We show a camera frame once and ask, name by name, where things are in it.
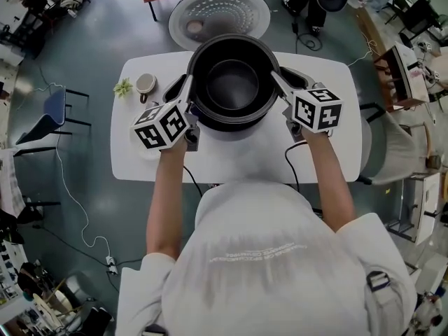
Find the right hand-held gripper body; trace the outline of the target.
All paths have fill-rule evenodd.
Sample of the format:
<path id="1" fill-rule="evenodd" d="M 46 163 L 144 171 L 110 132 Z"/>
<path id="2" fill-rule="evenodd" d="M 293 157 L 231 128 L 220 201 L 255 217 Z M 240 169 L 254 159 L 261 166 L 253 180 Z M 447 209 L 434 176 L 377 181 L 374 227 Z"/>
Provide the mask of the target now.
<path id="1" fill-rule="evenodd" d="M 343 101 L 324 84 L 312 89 L 294 90 L 294 103 L 283 111 L 286 126 L 295 143 L 303 141 L 302 133 L 329 132 L 340 124 Z"/>

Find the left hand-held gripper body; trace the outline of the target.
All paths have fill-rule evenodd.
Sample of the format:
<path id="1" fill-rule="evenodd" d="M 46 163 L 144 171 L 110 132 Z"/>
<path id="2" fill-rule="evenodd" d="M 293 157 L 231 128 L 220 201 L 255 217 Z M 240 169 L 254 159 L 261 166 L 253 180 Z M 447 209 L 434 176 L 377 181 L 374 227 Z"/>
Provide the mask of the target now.
<path id="1" fill-rule="evenodd" d="M 190 113 L 191 103 L 171 101 L 147 108 L 131 124 L 129 138 L 140 152 L 162 151 L 185 139 L 187 151 L 199 147 L 198 118 Z"/>

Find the white steamer tray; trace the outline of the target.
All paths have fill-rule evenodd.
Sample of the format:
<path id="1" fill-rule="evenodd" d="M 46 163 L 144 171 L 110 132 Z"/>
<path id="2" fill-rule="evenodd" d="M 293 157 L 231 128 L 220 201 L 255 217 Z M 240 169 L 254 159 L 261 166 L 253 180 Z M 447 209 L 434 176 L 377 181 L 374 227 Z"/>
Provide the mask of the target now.
<path id="1" fill-rule="evenodd" d="M 141 158 L 147 161 L 158 161 L 160 159 L 160 151 L 158 149 L 147 149 L 143 144 L 139 144 L 137 152 Z"/>

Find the black pot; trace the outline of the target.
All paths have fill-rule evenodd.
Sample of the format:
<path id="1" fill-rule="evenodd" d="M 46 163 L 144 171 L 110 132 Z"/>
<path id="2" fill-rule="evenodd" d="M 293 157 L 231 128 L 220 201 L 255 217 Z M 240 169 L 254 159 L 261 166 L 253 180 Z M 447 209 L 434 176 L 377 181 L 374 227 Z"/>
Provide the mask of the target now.
<path id="1" fill-rule="evenodd" d="M 263 42 L 243 34 L 214 37 L 200 45 L 188 63 L 190 100 L 215 123 L 252 123 L 277 100 L 272 72 L 278 74 L 280 66 Z"/>

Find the person's left forearm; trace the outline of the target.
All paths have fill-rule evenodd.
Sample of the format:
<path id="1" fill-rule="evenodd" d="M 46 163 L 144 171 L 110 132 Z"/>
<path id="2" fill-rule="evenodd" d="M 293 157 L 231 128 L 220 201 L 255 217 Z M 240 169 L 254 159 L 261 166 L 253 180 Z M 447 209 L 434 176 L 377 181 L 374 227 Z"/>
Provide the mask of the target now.
<path id="1" fill-rule="evenodd" d="M 160 154 L 146 226 L 146 252 L 177 259 L 182 239 L 183 162 L 185 139 Z"/>

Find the person's right forearm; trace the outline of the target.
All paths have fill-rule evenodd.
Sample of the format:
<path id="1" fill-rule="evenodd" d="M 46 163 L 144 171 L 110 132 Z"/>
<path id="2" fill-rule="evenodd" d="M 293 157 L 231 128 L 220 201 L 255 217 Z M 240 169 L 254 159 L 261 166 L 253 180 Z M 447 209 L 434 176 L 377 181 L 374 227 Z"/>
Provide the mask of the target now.
<path id="1" fill-rule="evenodd" d="M 337 232 L 356 219 L 354 201 L 342 173 L 339 160 L 325 132 L 302 132 L 308 143 L 321 200 L 324 222 Z"/>

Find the beige mug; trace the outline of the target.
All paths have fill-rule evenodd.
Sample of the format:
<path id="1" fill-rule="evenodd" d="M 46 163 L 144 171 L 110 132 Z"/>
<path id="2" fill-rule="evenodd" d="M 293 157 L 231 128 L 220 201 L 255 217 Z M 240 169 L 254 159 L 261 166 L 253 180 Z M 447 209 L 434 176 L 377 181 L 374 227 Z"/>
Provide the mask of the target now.
<path id="1" fill-rule="evenodd" d="M 152 93 L 157 83 L 157 78 L 151 73 L 143 73 L 136 80 L 136 91 L 139 93 L 139 101 L 141 104 L 145 104 L 148 100 L 148 96 Z"/>

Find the small potted plant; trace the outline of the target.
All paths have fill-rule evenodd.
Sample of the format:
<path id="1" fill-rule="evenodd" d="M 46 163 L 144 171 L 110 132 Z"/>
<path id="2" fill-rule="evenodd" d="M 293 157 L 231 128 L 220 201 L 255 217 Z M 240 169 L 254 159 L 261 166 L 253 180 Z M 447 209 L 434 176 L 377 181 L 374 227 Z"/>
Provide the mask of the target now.
<path id="1" fill-rule="evenodd" d="M 113 89 L 114 95 L 121 99 L 125 98 L 132 93 L 133 84 L 130 82 L 130 78 L 124 78 L 117 83 Z"/>

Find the beige chair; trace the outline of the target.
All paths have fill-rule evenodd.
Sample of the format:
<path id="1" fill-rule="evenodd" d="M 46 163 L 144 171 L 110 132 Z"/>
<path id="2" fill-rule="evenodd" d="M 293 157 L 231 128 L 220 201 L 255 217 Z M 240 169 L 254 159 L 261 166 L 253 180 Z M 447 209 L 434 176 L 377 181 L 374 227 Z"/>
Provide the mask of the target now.
<path id="1" fill-rule="evenodd" d="M 376 103 L 360 105 L 362 111 L 370 109 L 373 109 L 374 113 L 367 118 L 361 118 L 362 154 L 360 170 L 364 170 L 374 151 L 371 128 L 374 121 L 379 121 L 384 131 L 386 146 L 384 162 L 374 176 L 360 174 L 356 179 L 357 182 L 367 186 L 383 186 L 412 178 L 414 175 L 424 175 L 426 173 L 426 162 L 431 156 L 432 149 L 428 125 L 425 122 L 415 125 L 401 125 L 389 112 Z M 416 139 L 412 135 L 412 130 L 418 127 L 424 128 L 426 137 L 425 154 L 419 150 Z"/>

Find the dark blue rice cooker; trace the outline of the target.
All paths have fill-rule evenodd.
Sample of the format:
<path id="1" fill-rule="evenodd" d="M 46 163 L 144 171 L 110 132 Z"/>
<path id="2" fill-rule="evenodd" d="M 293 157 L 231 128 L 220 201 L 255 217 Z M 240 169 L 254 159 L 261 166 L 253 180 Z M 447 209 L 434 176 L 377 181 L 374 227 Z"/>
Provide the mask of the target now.
<path id="1" fill-rule="evenodd" d="M 169 16 L 169 33 L 179 46 L 194 53 L 203 43 L 224 34 L 259 40 L 269 24 L 270 9 L 265 0 L 180 0 Z M 221 132 L 242 131 L 263 119 L 224 125 L 204 117 L 193 103 L 190 112 L 203 125 Z"/>

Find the wooden side table white top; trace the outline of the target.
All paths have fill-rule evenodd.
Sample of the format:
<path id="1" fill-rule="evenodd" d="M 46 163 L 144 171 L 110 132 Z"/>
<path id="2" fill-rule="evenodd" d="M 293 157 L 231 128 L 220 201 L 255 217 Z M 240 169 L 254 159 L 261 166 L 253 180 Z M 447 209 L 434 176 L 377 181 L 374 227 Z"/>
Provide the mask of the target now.
<path id="1" fill-rule="evenodd" d="M 374 67 L 389 113 L 429 102 L 424 71 L 413 49 L 395 42 L 374 60 Z"/>

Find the blue chair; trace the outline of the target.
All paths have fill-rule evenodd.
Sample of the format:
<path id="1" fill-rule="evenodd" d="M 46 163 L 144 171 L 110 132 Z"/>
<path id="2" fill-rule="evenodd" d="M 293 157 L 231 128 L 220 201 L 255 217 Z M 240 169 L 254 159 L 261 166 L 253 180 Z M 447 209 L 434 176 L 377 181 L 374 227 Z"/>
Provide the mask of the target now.
<path id="1" fill-rule="evenodd" d="M 16 141 L 16 144 L 21 145 L 38 141 L 49 134 L 71 135 L 70 132 L 63 132 L 60 130 L 66 122 L 90 127 L 91 124 L 88 122 L 67 117 L 67 107 L 71 107 L 71 105 L 66 102 L 68 94 L 85 97 L 87 99 L 90 97 L 89 94 L 83 92 L 59 87 L 57 91 L 52 93 L 45 100 L 42 116 L 28 132 L 25 132 L 20 136 Z"/>

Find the black chair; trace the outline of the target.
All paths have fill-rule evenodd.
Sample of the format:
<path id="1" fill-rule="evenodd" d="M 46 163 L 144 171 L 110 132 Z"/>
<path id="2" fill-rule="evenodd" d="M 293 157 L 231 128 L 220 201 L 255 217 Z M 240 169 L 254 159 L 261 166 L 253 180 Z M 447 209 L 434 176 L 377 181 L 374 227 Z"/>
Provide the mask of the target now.
<path id="1" fill-rule="evenodd" d="M 386 25 L 396 18 L 400 18 L 403 28 L 398 32 L 413 33 L 412 41 L 431 27 L 441 28 L 440 15 L 431 6 L 429 0 L 416 0 L 409 4 L 407 0 L 391 0 L 386 5 L 393 11 L 393 15 L 386 21 Z"/>

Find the small white table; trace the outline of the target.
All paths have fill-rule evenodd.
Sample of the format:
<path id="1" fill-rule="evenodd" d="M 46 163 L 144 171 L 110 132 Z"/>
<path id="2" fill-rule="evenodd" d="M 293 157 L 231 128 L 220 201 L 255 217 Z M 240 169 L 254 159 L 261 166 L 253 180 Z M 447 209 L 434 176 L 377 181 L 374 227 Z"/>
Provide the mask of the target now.
<path id="1" fill-rule="evenodd" d="M 415 245 L 433 233 L 440 198 L 440 172 L 414 172 L 401 183 L 398 216 L 386 229 Z"/>

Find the white cloth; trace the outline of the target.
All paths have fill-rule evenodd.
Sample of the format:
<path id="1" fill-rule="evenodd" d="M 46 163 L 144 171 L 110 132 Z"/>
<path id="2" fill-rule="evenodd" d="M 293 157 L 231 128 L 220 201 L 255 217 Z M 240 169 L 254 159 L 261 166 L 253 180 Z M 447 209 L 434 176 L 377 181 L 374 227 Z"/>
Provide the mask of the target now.
<path id="1" fill-rule="evenodd" d="M 18 218 L 26 207 L 15 172 L 14 149 L 0 150 L 0 209 Z"/>

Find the person's white t-shirt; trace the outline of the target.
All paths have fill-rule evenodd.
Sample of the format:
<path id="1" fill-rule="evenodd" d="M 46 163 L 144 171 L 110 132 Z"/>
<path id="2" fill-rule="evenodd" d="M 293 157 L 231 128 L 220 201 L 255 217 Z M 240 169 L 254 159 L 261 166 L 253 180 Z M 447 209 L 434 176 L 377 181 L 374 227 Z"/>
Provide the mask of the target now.
<path id="1" fill-rule="evenodd" d="M 337 232 L 287 185 L 208 190 L 180 256 L 122 271 L 115 336 L 401 336 L 417 303 L 379 217 Z"/>

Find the wooden stool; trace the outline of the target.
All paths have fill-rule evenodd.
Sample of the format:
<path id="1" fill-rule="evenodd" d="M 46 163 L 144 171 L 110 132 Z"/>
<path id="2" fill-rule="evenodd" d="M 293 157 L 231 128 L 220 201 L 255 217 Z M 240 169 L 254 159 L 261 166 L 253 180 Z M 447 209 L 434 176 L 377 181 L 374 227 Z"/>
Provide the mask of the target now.
<path id="1" fill-rule="evenodd" d="M 61 291 L 66 280 L 63 278 L 52 291 L 43 293 L 42 297 L 36 293 L 32 295 L 37 310 L 52 329 L 68 326 L 78 315 L 67 296 Z"/>

